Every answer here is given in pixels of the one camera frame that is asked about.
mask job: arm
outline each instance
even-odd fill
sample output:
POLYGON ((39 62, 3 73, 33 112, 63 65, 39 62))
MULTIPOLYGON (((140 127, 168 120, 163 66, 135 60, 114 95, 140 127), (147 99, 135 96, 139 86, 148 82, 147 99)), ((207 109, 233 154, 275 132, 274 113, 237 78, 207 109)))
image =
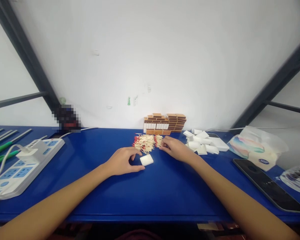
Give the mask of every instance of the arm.
POLYGON ((161 150, 189 164, 206 182, 243 231, 252 239, 300 239, 264 206, 232 184, 177 139, 166 136, 161 150))
POLYGON ((72 210, 100 183, 112 175, 138 172, 144 166, 131 166, 129 158, 141 152, 120 148, 104 164, 37 203, 0 228, 0 240, 39 240, 48 238, 72 210))

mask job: white cable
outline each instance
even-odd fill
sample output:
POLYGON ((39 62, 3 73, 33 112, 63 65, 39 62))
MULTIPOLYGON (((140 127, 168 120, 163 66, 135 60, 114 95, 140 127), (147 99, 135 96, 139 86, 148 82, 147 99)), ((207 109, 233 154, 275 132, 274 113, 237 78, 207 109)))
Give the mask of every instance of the white cable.
POLYGON ((26 152, 29 152, 28 149, 25 149, 23 146, 21 146, 20 144, 14 144, 12 145, 9 150, 7 151, 6 155, 4 156, 2 162, 1 162, 1 165, 0 165, 0 175, 1 175, 1 172, 3 170, 3 167, 4 167, 4 164, 6 163, 6 160, 8 158, 8 155, 10 154, 11 150, 13 149, 13 147, 17 146, 18 148, 20 148, 22 151, 26 151, 26 152))
MULTIPOLYGON (((284 128, 267 128, 267 127, 254 127, 254 128, 260 128, 260 129, 287 129, 287 128, 293 128, 293 127, 298 127, 298 126, 300 126, 300 123, 298 125, 295 125, 295 126, 284 127, 284 128)), ((215 128, 212 128, 212 129, 206 130, 206 132, 209 132, 209 131, 212 131, 212 130, 229 131, 229 130, 239 130, 239 129, 244 129, 244 128, 230 128, 230 129, 215 129, 215 128)))
MULTIPOLYGON (((98 128, 98 127, 84 128, 84 129, 81 129, 81 131, 88 130, 88 129, 93 129, 93 128, 98 128)), ((59 137, 59 138, 63 138, 63 137, 67 136, 67 135, 68 135, 68 134, 70 134, 70 133, 72 133, 72 132, 69 132, 69 133, 63 134, 63 135, 62 135, 61 137, 59 137)))

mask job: white wall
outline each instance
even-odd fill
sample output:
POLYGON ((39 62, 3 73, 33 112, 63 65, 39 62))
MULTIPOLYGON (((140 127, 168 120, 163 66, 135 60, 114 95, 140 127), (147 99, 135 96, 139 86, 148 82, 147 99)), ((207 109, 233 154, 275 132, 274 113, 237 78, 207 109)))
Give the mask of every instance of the white wall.
MULTIPOLYGON (((273 99, 279 102, 300 108, 300 72, 282 89, 273 99)), ((254 127, 289 127, 300 123, 300 113, 267 106, 250 124, 254 127)), ((284 168, 300 164, 300 126, 289 129, 265 130, 277 135, 289 146, 289 151, 283 153, 277 164, 284 168)))
MULTIPOLYGON (((38 92, 0 25, 0 101, 38 92)), ((0 125, 57 126, 43 98, 0 108, 0 125)))
POLYGON ((300 43, 300 0, 12 4, 85 126, 142 128, 161 112, 185 114, 186 129, 228 128, 300 43))

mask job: plastic packaging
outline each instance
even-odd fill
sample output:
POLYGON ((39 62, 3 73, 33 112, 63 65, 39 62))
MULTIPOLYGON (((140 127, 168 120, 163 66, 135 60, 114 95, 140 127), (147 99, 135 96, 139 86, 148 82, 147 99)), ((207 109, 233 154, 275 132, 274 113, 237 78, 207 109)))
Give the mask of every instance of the plastic packaging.
POLYGON ((300 192, 300 165, 284 171, 280 179, 289 187, 300 192))
POLYGON ((289 150, 281 138, 250 126, 234 136, 228 146, 231 152, 248 159, 264 171, 275 166, 281 153, 289 150))

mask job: pile of matchsticks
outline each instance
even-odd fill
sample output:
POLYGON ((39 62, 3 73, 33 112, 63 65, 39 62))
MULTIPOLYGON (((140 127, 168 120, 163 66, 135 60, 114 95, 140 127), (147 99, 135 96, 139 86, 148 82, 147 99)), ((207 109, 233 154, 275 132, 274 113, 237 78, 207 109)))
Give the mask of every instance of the pile of matchsticks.
POLYGON ((154 147, 160 147, 163 137, 161 135, 141 135, 134 137, 132 146, 145 154, 150 154, 154 147))

